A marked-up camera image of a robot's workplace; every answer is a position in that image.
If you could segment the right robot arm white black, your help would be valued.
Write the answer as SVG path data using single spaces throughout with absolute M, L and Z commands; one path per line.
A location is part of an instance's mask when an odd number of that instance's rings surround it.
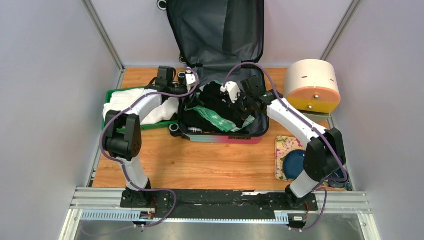
M 335 181 L 331 175 L 338 170 L 338 181 L 349 179 L 346 169 L 345 147 L 342 133 L 335 127 L 326 129 L 295 109 L 276 89 L 265 91 L 252 78 L 235 84 L 229 97 L 241 113 L 262 112 L 291 132 L 305 147 L 303 169 L 300 175 L 285 188 L 285 203 L 299 209 L 306 198 L 324 181 Z

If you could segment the white cloth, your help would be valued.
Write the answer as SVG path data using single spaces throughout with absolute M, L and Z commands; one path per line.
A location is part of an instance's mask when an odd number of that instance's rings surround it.
M 140 96 L 152 93 L 152 89 L 145 90 L 144 88 L 133 88 L 124 91 L 115 91 L 111 95 L 109 102 L 103 105 L 102 116 L 105 119 L 108 111 L 122 111 L 133 104 Z M 179 108 L 179 100 L 175 97 L 169 97 L 164 102 L 161 102 L 156 108 L 151 105 L 146 106 L 146 103 L 151 103 L 152 100 L 158 97 L 163 98 L 161 94 L 154 94 L 143 98 L 135 107 L 126 112 L 126 114 L 136 114 L 140 117 L 141 125 L 154 125 L 161 121 L 170 120 Z

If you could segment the black clothing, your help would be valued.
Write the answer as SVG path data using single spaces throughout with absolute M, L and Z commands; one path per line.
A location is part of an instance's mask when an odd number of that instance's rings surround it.
M 217 127 L 201 118 L 201 116 L 193 110 L 185 111 L 186 108 L 194 108 L 197 106 L 205 107 L 210 110 L 214 110 L 221 117 L 234 121 L 238 127 L 242 126 L 242 120 L 246 120 L 248 115 L 240 115 L 236 113 L 230 107 L 230 100 L 226 100 L 221 92 L 221 84 L 212 82 L 198 89 L 183 101 L 182 113 L 180 116 L 180 122 L 186 125 L 188 128 L 195 127 L 200 128 L 206 132 L 225 133 L 220 131 Z

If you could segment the green tie-dye garment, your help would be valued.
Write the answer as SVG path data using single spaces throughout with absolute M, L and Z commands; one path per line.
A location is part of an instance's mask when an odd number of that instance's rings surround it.
M 200 115 L 201 118 L 211 123 L 214 127 L 218 128 L 222 132 L 238 132 L 247 126 L 251 125 L 256 119 L 249 115 L 246 120 L 242 120 L 242 126 L 238 127 L 232 120 L 221 117 L 217 112 L 212 109 L 208 109 L 203 106 L 195 106 L 192 108 L 185 108 L 185 111 L 195 111 Z

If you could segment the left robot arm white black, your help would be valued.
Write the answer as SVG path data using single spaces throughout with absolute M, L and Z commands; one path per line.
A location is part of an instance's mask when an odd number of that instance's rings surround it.
M 190 93 L 187 84 L 174 83 L 177 76 L 175 68 L 159 66 L 157 76 L 135 99 L 122 110 L 109 110 L 104 118 L 100 151 L 106 158 L 120 165 L 126 184 L 123 198 L 134 200 L 142 208 L 152 203 L 155 190 L 140 160 L 141 123 L 168 98 L 182 98 Z

